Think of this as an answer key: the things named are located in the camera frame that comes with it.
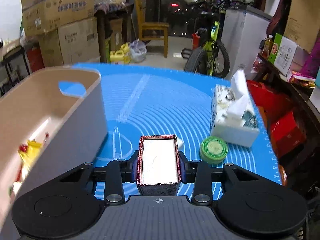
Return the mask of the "beige plastic storage bin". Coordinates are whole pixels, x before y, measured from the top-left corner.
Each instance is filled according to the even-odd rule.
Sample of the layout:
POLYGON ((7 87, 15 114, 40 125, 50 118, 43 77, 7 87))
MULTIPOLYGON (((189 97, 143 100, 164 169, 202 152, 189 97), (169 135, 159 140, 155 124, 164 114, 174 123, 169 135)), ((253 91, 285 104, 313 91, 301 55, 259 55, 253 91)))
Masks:
POLYGON ((101 75, 66 67, 34 72, 1 98, 1 239, 18 239, 11 217, 24 193, 94 160, 107 135, 101 75), (22 186, 10 192, 27 140, 43 143, 22 186))

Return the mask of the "red patterned rectangular box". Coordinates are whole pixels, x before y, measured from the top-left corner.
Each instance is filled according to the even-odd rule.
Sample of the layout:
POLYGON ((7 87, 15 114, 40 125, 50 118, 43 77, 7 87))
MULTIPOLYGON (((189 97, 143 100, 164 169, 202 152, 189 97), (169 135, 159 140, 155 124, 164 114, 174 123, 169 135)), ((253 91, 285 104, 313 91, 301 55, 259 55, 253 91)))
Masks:
POLYGON ((175 196, 181 181, 176 135, 140 137, 136 175, 140 194, 175 196))

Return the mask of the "green round tin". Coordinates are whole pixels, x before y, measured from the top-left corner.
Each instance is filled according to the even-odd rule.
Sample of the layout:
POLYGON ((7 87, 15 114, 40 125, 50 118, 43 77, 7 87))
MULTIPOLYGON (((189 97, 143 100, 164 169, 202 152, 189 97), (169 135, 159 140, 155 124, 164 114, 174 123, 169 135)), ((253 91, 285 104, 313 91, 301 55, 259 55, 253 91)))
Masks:
POLYGON ((219 164, 224 161, 228 154, 228 145, 218 137, 205 138, 200 146, 200 157, 209 164, 219 164))

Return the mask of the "red toy figure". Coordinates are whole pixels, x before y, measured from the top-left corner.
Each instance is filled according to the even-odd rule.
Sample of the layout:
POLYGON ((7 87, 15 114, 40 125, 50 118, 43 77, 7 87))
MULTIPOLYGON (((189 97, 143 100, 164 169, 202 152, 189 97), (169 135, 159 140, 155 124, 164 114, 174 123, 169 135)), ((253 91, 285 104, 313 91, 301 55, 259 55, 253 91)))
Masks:
POLYGON ((9 189, 10 196, 16 195, 18 193, 22 183, 25 181, 29 171, 38 158, 40 150, 42 150, 42 148, 45 146, 48 139, 49 133, 46 132, 44 134, 44 139, 42 142, 33 139, 27 140, 26 144, 20 144, 17 152, 21 158, 21 165, 17 178, 9 189))

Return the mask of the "red gift boxes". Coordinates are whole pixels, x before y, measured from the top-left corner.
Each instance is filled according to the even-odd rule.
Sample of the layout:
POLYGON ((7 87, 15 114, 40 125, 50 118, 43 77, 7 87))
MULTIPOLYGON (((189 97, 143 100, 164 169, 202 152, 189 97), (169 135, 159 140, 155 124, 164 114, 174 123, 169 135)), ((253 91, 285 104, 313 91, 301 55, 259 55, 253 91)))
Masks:
POLYGON ((248 80, 247 85, 256 106, 264 110, 278 158, 306 141, 304 122, 297 115, 293 99, 262 82, 248 80))

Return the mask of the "floral tissue box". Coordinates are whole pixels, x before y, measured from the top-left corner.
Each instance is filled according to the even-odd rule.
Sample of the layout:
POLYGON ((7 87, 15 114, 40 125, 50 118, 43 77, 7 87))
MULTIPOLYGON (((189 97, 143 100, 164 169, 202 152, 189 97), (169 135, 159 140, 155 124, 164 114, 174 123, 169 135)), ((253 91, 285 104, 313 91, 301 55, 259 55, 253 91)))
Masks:
POLYGON ((210 135, 227 143, 251 147, 259 133, 245 72, 239 69, 229 87, 216 85, 213 90, 210 135))

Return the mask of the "black metal shelf rack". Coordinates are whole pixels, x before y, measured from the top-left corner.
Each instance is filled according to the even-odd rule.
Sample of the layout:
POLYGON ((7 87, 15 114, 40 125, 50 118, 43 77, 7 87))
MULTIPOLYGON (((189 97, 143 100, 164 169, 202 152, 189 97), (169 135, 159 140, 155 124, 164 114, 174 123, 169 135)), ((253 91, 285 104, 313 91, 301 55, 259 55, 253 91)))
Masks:
POLYGON ((31 74, 25 48, 19 39, 1 48, 1 96, 31 74))

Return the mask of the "green black bicycle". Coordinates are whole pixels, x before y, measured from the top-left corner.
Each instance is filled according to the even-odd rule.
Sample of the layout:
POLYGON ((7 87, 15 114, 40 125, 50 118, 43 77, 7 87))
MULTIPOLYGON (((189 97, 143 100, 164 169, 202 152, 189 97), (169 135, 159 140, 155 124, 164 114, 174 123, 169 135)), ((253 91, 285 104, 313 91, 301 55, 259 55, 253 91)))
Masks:
POLYGON ((201 11, 195 20, 192 49, 181 52, 187 60, 184 71, 225 78, 230 71, 227 49, 221 41, 224 12, 201 11))

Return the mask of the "green white carton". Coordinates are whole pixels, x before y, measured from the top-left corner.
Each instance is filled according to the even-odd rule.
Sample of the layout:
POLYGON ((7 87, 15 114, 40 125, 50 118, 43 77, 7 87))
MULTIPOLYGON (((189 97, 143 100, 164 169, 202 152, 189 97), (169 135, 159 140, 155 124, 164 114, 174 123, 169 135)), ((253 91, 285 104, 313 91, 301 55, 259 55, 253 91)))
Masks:
POLYGON ((281 74, 287 76, 296 49, 297 44, 295 42, 280 34, 276 34, 268 61, 273 64, 281 74))

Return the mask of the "yellow oil jug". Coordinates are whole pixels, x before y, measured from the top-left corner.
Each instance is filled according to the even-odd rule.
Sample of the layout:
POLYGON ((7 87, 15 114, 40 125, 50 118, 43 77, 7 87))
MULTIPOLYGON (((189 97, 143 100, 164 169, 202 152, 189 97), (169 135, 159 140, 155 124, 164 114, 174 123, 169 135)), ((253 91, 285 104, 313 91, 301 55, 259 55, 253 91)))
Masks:
POLYGON ((110 51, 110 60, 113 64, 129 64, 131 61, 129 43, 122 44, 117 51, 110 51))

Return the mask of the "large stacked cardboard boxes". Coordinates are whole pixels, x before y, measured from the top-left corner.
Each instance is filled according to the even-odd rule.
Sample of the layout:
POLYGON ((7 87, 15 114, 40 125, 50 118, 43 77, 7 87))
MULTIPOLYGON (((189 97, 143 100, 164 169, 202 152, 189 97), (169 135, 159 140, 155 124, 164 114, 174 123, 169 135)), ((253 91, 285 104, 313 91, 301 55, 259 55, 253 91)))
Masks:
POLYGON ((63 25, 38 40, 45 67, 100 61, 95 17, 63 25))

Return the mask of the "white refrigerator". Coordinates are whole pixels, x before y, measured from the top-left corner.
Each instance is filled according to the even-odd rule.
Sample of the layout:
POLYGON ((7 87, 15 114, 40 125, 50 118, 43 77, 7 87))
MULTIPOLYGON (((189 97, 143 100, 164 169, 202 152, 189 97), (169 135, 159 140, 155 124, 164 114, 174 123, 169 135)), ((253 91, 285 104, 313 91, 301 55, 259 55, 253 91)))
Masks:
POLYGON ((267 38, 266 29, 271 19, 270 15, 250 6, 226 10, 222 32, 222 43, 230 60, 226 80, 230 80, 239 68, 245 71, 247 79, 254 79, 251 69, 260 52, 260 42, 267 38))

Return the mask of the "clear plastic bag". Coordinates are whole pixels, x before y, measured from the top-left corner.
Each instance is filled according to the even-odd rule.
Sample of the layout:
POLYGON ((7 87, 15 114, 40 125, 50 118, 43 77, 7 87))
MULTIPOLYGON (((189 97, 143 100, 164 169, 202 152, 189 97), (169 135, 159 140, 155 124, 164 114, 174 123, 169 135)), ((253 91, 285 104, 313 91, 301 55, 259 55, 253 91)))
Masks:
POLYGON ((143 41, 136 39, 129 44, 130 57, 135 63, 140 63, 146 59, 147 47, 143 41))

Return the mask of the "upper printed cardboard box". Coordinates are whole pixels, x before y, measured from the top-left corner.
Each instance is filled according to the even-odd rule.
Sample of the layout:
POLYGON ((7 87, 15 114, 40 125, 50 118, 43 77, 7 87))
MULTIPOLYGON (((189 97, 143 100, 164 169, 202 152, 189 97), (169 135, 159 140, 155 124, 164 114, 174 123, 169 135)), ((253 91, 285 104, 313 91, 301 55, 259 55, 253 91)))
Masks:
POLYGON ((21 0, 21 6, 26 36, 42 35, 94 16, 94 0, 21 0))

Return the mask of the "wooden chair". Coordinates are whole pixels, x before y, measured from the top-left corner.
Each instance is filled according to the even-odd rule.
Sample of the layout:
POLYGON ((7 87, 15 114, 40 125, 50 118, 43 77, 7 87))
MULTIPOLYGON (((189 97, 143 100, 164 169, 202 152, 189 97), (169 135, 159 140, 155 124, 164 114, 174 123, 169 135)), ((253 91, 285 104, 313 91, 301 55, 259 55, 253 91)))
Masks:
POLYGON ((149 40, 160 40, 164 41, 164 57, 168 57, 168 30, 169 24, 165 22, 145 22, 143 19, 143 7, 142 0, 135 0, 135 7, 137 13, 137 22, 138 22, 138 38, 141 41, 149 40), (148 36, 144 37, 143 31, 162 31, 163 37, 158 36, 148 36))

